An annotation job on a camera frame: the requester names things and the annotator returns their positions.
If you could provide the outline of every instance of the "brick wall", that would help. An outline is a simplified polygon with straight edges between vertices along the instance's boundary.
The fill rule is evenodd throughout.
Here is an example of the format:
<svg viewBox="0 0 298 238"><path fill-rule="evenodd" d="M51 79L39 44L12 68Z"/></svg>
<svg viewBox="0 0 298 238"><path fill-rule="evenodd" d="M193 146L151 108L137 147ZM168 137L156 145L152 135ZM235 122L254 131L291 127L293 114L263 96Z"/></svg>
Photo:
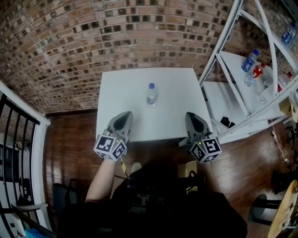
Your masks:
<svg viewBox="0 0 298 238"><path fill-rule="evenodd" d="M144 67L193 67L210 57L233 0L2 1L1 79L40 112L97 108L102 73ZM272 30L291 21L263 0ZM252 0L244 9L259 18ZM270 64L266 35L239 18L225 50L254 48ZM281 58L281 69L289 66ZM208 80L225 80L218 65Z"/></svg>

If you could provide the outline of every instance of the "water bottle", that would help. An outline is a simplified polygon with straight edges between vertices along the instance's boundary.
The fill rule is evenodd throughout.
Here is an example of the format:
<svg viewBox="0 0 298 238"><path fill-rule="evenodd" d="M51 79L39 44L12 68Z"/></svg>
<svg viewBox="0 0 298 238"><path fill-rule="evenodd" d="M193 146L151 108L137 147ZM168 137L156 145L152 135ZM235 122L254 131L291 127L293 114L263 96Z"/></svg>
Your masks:
<svg viewBox="0 0 298 238"><path fill-rule="evenodd" d="M252 85L256 81L256 79L263 74L265 66L266 65L263 63L261 65L257 65L253 69L253 71L244 79L244 84L248 87Z"/></svg>
<svg viewBox="0 0 298 238"><path fill-rule="evenodd" d="M288 27L284 31L284 34L282 35L281 40L285 46L290 46L294 40L295 35L296 35L296 24L292 22L290 25L288 25Z"/></svg>
<svg viewBox="0 0 298 238"><path fill-rule="evenodd" d="M253 50L252 53L246 58L244 63L241 65L242 69L245 72L248 72L251 66L256 62L257 57L259 56L259 51Z"/></svg>
<svg viewBox="0 0 298 238"><path fill-rule="evenodd" d="M270 102L273 99L273 84L270 84L261 94L260 101L262 104Z"/></svg>
<svg viewBox="0 0 298 238"><path fill-rule="evenodd" d="M149 83L147 89L147 104L149 106L154 106L157 99L157 88L154 83Z"/></svg>

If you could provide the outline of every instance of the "human arm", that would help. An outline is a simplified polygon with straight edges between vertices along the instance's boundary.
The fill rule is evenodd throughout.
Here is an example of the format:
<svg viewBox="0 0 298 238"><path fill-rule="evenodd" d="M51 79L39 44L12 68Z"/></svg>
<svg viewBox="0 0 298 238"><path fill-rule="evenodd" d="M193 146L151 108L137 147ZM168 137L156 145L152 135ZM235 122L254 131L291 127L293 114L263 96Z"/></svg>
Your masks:
<svg viewBox="0 0 298 238"><path fill-rule="evenodd" d="M89 187L85 202L100 201L111 194L115 167L115 161L104 159Z"/></svg>

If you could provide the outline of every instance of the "blue bottle cap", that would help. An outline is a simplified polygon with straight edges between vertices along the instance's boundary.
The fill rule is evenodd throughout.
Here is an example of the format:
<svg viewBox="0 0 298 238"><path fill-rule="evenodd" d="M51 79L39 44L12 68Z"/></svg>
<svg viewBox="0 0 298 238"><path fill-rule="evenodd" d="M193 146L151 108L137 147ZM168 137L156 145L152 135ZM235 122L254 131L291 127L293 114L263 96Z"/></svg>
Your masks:
<svg viewBox="0 0 298 238"><path fill-rule="evenodd" d="M257 50L253 50L253 53L254 53L255 55L259 55L259 54L260 54L259 51L257 51Z"/></svg>

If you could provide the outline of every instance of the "shelf rack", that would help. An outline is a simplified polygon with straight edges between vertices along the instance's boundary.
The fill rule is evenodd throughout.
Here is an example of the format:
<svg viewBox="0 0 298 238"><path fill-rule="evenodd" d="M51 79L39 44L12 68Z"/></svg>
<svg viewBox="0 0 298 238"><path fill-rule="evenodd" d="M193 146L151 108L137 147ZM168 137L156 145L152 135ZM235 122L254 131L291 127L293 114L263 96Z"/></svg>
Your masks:
<svg viewBox="0 0 298 238"><path fill-rule="evenodd" d="M210 113L214 136L218 137L221 144L246 138L277 122L287 120L287 116L280 111L278 104L298 88L298 59L282 43L281 37L271 32L259 0L255 0L255 3L263 22L241 9L242 3L243 0L234 1L223 31L199 79L200 86L204 88L206 94L206 104ZM241 64L245 61L245 57L222 50L239 16L251 21L268 36L272 68L266 66L262 77L272 81L273 90L269 93L269 101L264 104L259 99L260 93L264 90L262 80L258 79L250 87L244 84L244 79L248 73L242 70ZM291 83L279 93L275 46L287 59L296 75ZM221 66L228 81L227 83L205 82L216 61ZM229 118L229 121L235 123L235 125L231 128L224 126L220 123L223 117Z"/></svg>

